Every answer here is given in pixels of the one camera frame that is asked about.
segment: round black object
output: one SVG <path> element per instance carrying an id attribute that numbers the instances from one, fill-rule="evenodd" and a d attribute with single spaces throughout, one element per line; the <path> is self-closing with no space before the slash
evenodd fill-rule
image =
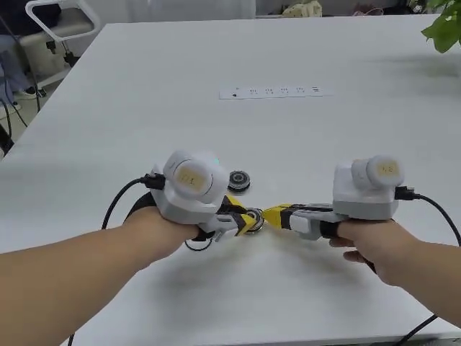
<path id="1" fill-rule="evenodd" d="M 246 215 L 254 218 L 256 220 L 256 223 L 245 234 L 256 234 L 261 230 L 262 226 L 264 225 L 264 217 L 262 215 L 262 210 L 256 208 L 247 208 L 246 210 Z"/>
<path id="2" fill-rule="evenodd" d="M 228 189 L 232 192 L 243 192 L 250 187 L 250 176 L 244 171 L 233 171 L 229 176 Z"/>

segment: power strip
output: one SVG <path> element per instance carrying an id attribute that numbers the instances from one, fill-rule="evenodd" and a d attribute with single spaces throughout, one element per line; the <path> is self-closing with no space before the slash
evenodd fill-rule
<path id="1" fill-rule="evenodd" d="M 322 97 L 332 96 L 331 92 L 319 86 L 259 86 L 238 87 L 220 90 L 220 99 L 272 99 L 280 97 Z"/>

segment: black cord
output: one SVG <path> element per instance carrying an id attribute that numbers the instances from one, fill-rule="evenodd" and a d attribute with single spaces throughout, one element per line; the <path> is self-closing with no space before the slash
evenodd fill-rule
<path id="1" fill-rule="evenodd" d="M 395 344 L 392 346 L 401 346 L 405 344 L 407 341 L 409 341 L 413 336 L 416 335 L 421 329 L 426 327 L 428 324 L 432 323 L 435 321 L 438 317 L 436 315 L 432 315 L 429 317 L 426 321 L 423 323 L 419 324 L 415 329 L 413 329 L 411 332 L 409 332 L 406 336 L 402 337 L 400 340 L 398 340 Z"/>
<path id="2" fill-rule="evenodd" d="M 184 242 L 184 244 L 186 245 L 186 247 L 187 247 L 188 249 L 190 249 L 190 250 L 192 250 L 192 251 L 196 251 L 196 252 L 205 251 L 206 249 L 208 249 L 209 247 L 211 247 L 211 244 L 212 244 L 212 243 L 213 243 L 213 239 L 210 238 L 209 241 L 208 241 L 208 244 L 207 244 L 205 247 L 203 247 L 203 248 L 201 248 L 201 249 L 196 249 L 196 248 L 194 248 L 194 247 L 191 247 L 191 246 L 187 243 L 187 241 Z"/>
<path id="3" fill-rule="evenodd" d="M 24 47 L 22 47 L 21 42 L 17 39 L 16 35 L 13 33 L 9 25 L 5 22 L 3 17 L 0 15 L 0 22 L 6 29 L 6 31 L 9 33 L 9 35 L 12 37 L 12 39 L 15 41 L 15 43 L 18 45 L 19 50 L 21 51 L 22 55 L 24 56 L 24 59 L 27 61 L 30 67 L 30 74 L 32 75 L 32 81 L 34 83 L 34 88 L 35 88 L 35 96 L 37 100 L 37 113 L 42 109 L 42 106 L 40 105 L 40 93 L 38 91 L 38 83 L 37 83 L 37 77 L 34 74 L 34 71 L 32 70 L 32 64 L 29 61 L 29 57 L 27 56 L 26 50 Z"/>
<path id="4" fill-rule="evenodd" d="M 441 207 L 440 204 L 438 204 L 435 200 L 432 200 L 431 198 L 425 196 L 425 195 L 420 195 L 420 194 L 415 194 L 415 200 L 425 200 L 427 203 L 433 205 L 445 218 L 447 223 L 449 224 L 450 228 L 453 230 L 453 233 L 455 234 L 456 241 L 458 243 L 458 246 L 461 247 L 461 235 L 460 232 L 458 231 L 458 228 L 456 227 L 455 223 L 453 222 L 452 218 L 449 217 L 448 213 Z"/>
<path id="5" fill-rule="evenodd" d="M 8 136 L 9 136 L 9 139 L 11 140 L 12 139 L 12 120 L 9 117 L 9 111 L 8 111 L 8 107 L 5 101 L 3 99 L 0 99 L 0 102 L 3 104 L 3 108 L 5 109 L 6 123 L 8 124 Z"/>
<path id="6" fill-rule="evenodd" d="M 72 346 L 72 342 L 73 342 L 74 337 L 75 337 L 75 333 L 73 333 L 73 334 L 69 337 L 69 341 L 67 341 L 67 346 Z"/>
<path id="7" fill-rule="evenodd" d="M 106 216 L 104 217 L 104 221 L 102 221 L 102 227 L 101 229 L 106 229 L 107 228 L 107 224 L 109 223 L 109 218 L 110 218 L 110 215 L 112 214 L 112 211 L 114 210 L 115 206 L 117 205 L 118 201 L 120 200 L 120 198 L 125 194 L 125 192 L 128 191 L 128 189 L 130 187 L 132 187 L 133 185 L 136 185 L 136 184 L 139 184 L 143 182 L 143 178 L 137 178 L 137 179 L 134 179 L 132 181 L 130 181 L 128 184 L 126 184 L 118 193 L 117 195 L 115 196 L 114 200 L 112 201 L 112 203 L 110 203 L 110 206 L 109 208 L 107 209 L 107 212 L 106 212 Z"/>
<path id="8" fill-rule="evenodd" d="M 430 205 L 433 205 L 444 216 L 445 220 L 447 221 L 447 223 L 449 224 L 449 226 L 452 229 L 453 233 L 455 234 L 458 246 L 461 247 L 461 235 L 460 235 L 460 232 L 458 231 L 458 228 L 456 227 L 456 225 L 453 222 L 452 218 L 449 217 L 448 213 L 435 200 L 432 200 L 431 198 L 429 198 L 429 197 L 427 197 L 425 195 L 420 195 L 418 193 L 415 193 L 413 189 L 410 189 L 410 188 L 408 188 L 406 186 L 399 186 L 399 187 L 397 187 L 397 189 L 395 189 L 395 199 L 396 200 L 424 200 L 427 203 L 429 203 Z M 424 321 L 424 322 L 420 323 L 418 326 L 416 326 L 407 335 L 405 335 L 400 340 L 398 340 L 395 344 L 393 344 L 393 346 L 401 346 L 401 345 L 405 344 L 407 341 L 410 340 L 410 338 L 412 338 L 414 335 L 416 335 L 420 330 L 422 330 L 428 324 L 435 321 L 437 318 L 438 318 L 437 315 L 432 315 L 426 321 Z"/>

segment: person's leg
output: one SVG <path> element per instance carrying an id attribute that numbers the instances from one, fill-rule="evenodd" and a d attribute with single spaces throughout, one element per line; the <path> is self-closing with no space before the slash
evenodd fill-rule
<path id="1" fill-rule="evenodd" d="M 5 52 L 0 53 L 0 59 L 5 55 Z M 3 70 L 2 65 L 0 65 L 0 99 L 4 100 L 6 104 L 10 103 L 10 100 L 14 101 L 13 91 L 10 87 L 7 77 L 5 76 L 5 71 Z"/>
<path id="2" fill-rule="evenodd" d="M 12 53 L 9 51 L 3 52 L 0 62 L 3 65 L 4 73 L 13 92 L 27 90 L 32 87 L 22 71 L 19 62 Z"/>
<path id="3" fill-rule="evenodd" d="M 14 54 L 10 53 L 15 41 L 7 35 L 0 35 L 0 63 L 2 64 L 4 75 L 9 82 L 13 92 L 27 90 L 32 87 L 21 69 L 19 61 Z"/>

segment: black wrist strap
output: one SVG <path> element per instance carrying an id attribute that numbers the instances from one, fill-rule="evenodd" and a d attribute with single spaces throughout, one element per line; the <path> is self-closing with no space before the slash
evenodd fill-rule
<path id="1" fill-rule="evenodd" d="M 145 195 L 141 196 L 135 203 L 135 205 L 131 208 L 130 212 L 128 213 L 127 217 L 125 220 L 130 217 L 131 214 L 133 214 L 135 211 L 140 210 L 142 208 L 146 207 L 156 207 L 157 203 L 153 199 L 152 194 L 150 192 L 147 192 Z M 192 241 L 206 241 L 207 239 L 213 237 L 215 232 L 211 233 L 206 233 L 202 229 L 199 229 L 199 235 L 195 238 L 193 238 Z"/>

